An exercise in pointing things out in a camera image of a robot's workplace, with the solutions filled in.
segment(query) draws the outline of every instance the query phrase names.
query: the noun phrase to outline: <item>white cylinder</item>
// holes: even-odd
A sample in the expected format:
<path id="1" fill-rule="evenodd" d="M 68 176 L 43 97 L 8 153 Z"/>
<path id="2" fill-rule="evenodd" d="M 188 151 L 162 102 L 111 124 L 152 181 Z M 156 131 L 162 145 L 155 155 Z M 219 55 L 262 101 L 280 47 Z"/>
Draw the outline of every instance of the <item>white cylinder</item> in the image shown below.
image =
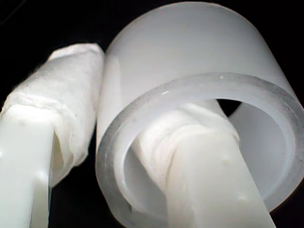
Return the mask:
<path id="1" fill-rule="evenodd" d="M 242 102 L 230 121 L 268 211 L 302 180 L 304 111 L 260 33 L 217 4 L 171 4 L 133 21 L 106 53 L 96 174 L 125 226 L 167 226 L 166 199 L 132 142 L 162 113 L 207 99 Z"/>
<path id="2" fill-rule="evenodd" d="M 104 53 L 58 49 L 7 97 L 0 113 L 0 227 L 46 228 L 49 188 L 88 153 Z"/>

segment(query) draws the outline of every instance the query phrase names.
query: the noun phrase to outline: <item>black background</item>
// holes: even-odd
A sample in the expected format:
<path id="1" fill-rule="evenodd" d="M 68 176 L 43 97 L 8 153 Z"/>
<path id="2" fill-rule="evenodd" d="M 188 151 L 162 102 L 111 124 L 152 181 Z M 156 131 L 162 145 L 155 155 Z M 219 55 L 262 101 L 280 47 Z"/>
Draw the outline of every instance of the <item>black background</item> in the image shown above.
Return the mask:
<path id="1" fill-rule="evenodd" d="M 54 49 L 77 42 L 97 42 L 106 50 L 115 35 L 133 19 L 172 2 L 176 1 L 26 1 L 0 25 L 1 105 L 12 88 L 46 61 Z M 272 0 L 213 2 L 235 10 L 257 27 L 303 103 L 303 84 L 300 83 L 303 76 L 303 37 L 300 35 L 303 14 L 298 3 Z M 111 215 L 99 190 L 94 159 L 95 136 L 88 159 L 53 189 L 50 228 L 122 227 Z M 304 184 L 271 213 L 277 228 L 304 227 L 303 207 Z"/>

